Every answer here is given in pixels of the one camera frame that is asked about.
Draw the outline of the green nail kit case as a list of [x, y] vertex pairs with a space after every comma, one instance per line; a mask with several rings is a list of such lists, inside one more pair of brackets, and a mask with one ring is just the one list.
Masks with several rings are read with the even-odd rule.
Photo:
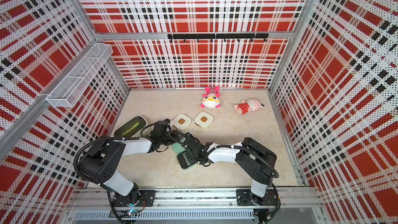
[[174, 143], [172, 149], [176, 153], [178, 164], [183, 170], [187, 170], [197, 164], [195, 157], [180, 144]]

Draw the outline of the cream nail kit case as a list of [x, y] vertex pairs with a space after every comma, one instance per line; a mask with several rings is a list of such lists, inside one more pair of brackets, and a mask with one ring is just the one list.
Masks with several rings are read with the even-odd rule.
[[196, 116], [194, 123], [200, 128], [208, 128], [212, 124], [213, 120], [214, 120], [213, 116], [210, 115], [209, 113], [200, 112]]
[[179, 114], [173, 120], [173, 126], [180, 131], [187, 130], [190, 127], [191, 123], [191, 118], [185, 114]]

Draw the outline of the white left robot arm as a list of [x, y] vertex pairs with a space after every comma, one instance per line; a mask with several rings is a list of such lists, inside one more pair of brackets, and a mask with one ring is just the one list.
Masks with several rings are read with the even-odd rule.
[[135, 206], [139, 202], [146, 204], [145, 197], [139, 192], [136, 183], [127, 179], [118, 171], [122, 157], [134, 154], [151, 153], [160, 146], [171, 146], [183, 141], [183, 134], [172, 132], [169, 119], [149, 124], [131, 137], [120, 134], [117, 137], [102, 136], [84, 145], [77, 151], [73, 166], [84, 180], [104, 188], [109, 194], [110, 204]]

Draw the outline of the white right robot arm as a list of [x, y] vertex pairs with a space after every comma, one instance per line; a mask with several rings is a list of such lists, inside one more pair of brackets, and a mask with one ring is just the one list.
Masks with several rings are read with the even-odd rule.
[[245, 197], [238, 196], [240, 206], [263, 206], [278, 203], [278, 192], [273, 180], [279, 178], [275, 169], [277, 155], [252, 138], [245, 138], [237, 144], [201, 144], [189, 135], [182, 139], [183, 151], [177, 154], [177, 161], [184, 170], [194, 165], [208, 167], [219, 162], [230, 162], [239, 165], [252, 179], [250, 192]]

